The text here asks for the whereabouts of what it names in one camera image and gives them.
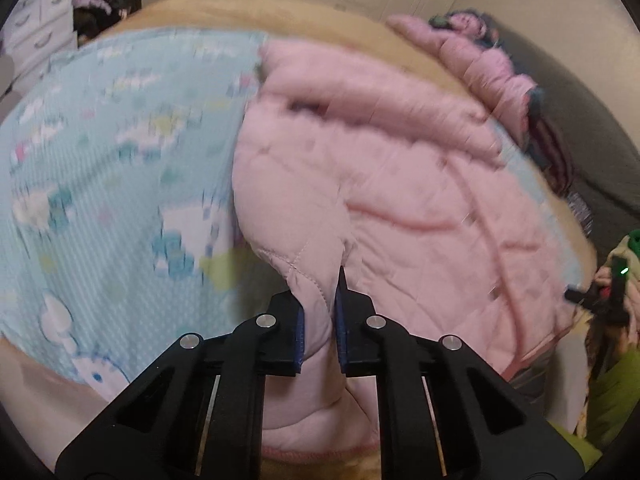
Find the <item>person's right hand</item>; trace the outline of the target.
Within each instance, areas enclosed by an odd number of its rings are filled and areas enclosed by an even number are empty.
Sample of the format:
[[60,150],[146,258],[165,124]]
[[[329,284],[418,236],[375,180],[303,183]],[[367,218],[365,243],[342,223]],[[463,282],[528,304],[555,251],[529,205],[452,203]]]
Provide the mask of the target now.
[[608,258],[606,258],[605,264],[603,266],[600,266],[600,269],[597,270],[597,273],[594,276],[598,285],[611,285],[614,257],[620,257],[627,260],[628,271],[626,272],[624,306],[626,311],[630,314],[629,341],[633,346],[638,346],[640,315],[640,262],[638,230],[631,231],[608,254]]

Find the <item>green sleeve forearm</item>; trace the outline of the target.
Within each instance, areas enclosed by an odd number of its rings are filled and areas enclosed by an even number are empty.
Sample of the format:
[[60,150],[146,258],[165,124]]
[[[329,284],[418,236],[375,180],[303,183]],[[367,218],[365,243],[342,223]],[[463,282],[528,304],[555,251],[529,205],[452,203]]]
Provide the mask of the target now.
[[585,470],[600,460],[623,430],[639,402],[639,387],[639,350],[631,347],[590,386],[584,438],[552,424],[578,453]]

